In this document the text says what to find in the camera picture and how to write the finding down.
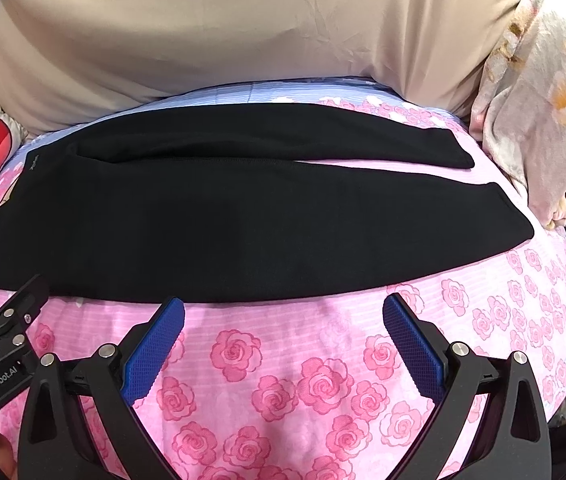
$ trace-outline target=beige pillow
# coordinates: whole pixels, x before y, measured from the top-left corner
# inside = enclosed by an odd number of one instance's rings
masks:
[[[371,76],[459,115],[519,0],[0,0],[0,104],[32,133],[197,88]]]

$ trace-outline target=blue gripper pad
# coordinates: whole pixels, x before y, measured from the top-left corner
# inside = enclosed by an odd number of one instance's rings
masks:
[[[419,329],[409,307],[396,297],[388,296],[383,303],[383,323],[418,392],[439,404],[445,397],[445,369]]]
[[[121,395],[128,406],[150,392],[165,359],[185,326],[185,306],[174,298],[127,360]]]

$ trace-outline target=black pants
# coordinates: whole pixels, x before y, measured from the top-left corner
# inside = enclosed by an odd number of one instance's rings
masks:
[[[0,207],[0,288],[41,273],[59,296],[305,298],[412,280],[531,238],[497,184],[295,162],[471,165],[447,133],[295,104],[90,126],[29,153]],[[36,228],[15,236],[24,224]]]

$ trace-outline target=finger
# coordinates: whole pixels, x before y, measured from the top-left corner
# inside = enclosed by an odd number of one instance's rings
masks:
[[[8,478],[12,476],[16,469],[12,444],[7,438],[0,434],[0,470],[5,473]]]

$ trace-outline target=pink bedsheet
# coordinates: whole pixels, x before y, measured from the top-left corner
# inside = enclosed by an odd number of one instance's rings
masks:
[[[188,304],[183,333],[150,394],[135,405],[184,480],[385,478],[432,409],[431,401],[418,395],[383,327],[381,305],[393,291],[449,340],[463,340],[479,354],[506,357],[513,350],[525,351],[548,418],[566,395],[562,230],[544,231],[476,143],[447,117],[378,97],[356,106],[341,100],[338,106],[422,127],[449,127],[476,161],[469,171],[392,162],[348,165],[498,182],[536,234],[508,254],[387,288],[312,300]],[[0,178],[0,200],[21,168]],[[14,235],[24,228],[14,226]],[[437,229],[436,218],[431,228]],[[0,305],[8,296],[0,291]],[[53,298],[29,336],[39,354],[78,358],[120,341],[155,309]],[[0,412],[0,430],[15,445],[23,405],[20,396]],[[483,406],[484,399],[477,397],[442,476],[460,467]],[[84,408],[107,466],[124,476],[93,403],[86,400]]]

